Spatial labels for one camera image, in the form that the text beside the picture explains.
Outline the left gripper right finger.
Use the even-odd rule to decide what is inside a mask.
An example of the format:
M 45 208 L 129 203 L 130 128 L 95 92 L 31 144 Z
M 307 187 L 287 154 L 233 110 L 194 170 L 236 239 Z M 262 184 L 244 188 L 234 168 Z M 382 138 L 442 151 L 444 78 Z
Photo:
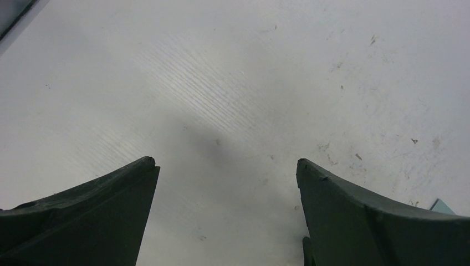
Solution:
M 469 218 L 410 206 L 301 158 L 305 265 L 468 265 Z

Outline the teal envelope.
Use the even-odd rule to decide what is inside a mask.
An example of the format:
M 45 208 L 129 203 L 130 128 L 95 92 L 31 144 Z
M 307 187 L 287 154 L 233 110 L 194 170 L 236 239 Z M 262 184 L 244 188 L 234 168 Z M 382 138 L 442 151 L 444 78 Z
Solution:
M 434 212 L 455 215 L 455 212 L 452 211 L 440 198 L 435 200 L 430 210 Z

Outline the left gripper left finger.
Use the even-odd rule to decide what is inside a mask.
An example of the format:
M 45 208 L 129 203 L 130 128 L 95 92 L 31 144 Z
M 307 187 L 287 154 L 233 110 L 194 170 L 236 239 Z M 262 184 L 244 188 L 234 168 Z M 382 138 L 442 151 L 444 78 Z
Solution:
M 135 265 L 159 171 L 145 156 L 63 192 L 1 210 L 1 264 Z

